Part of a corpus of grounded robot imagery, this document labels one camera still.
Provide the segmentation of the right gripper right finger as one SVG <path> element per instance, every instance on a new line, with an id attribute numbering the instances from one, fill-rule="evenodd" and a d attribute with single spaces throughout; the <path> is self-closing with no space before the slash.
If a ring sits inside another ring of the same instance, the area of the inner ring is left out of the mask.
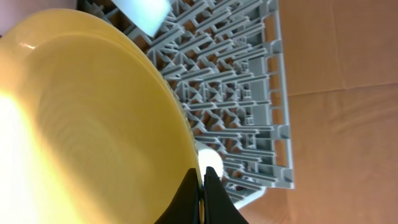
<path id="1" fill-rule="evenodd" d="M 203 185 L 204 224 L 248 224 L 234 206 L 214 168 L 208 166 Z"/>

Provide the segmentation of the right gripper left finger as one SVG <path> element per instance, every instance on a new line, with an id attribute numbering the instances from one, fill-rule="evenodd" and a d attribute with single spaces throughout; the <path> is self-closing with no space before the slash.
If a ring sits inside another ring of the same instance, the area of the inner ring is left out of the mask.
<path id="1" fill-rule="evenodd" d="M 199 224 L 200 189 L 195 168 L 187 170 L 170 205 L 155 224 Z"/>

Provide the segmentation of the yellow plate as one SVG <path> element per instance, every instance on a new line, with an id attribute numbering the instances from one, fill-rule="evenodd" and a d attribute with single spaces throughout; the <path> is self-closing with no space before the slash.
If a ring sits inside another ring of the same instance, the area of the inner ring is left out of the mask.
<path id="1" fill-rule="evenodd" d="M 112 25 L 51 9 L 1 38 L 2 223 L 154 223 L 196 166 L 168 84 Z"/>

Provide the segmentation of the light blue bowl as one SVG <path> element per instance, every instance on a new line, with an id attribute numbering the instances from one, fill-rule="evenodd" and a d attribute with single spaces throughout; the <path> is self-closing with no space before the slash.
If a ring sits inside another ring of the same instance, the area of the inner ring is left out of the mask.
<path id="1" fill-rule="evenodd" d="M 154 37 L 171 10 L 169 0 L 112 0 L 143 33 Z"/>

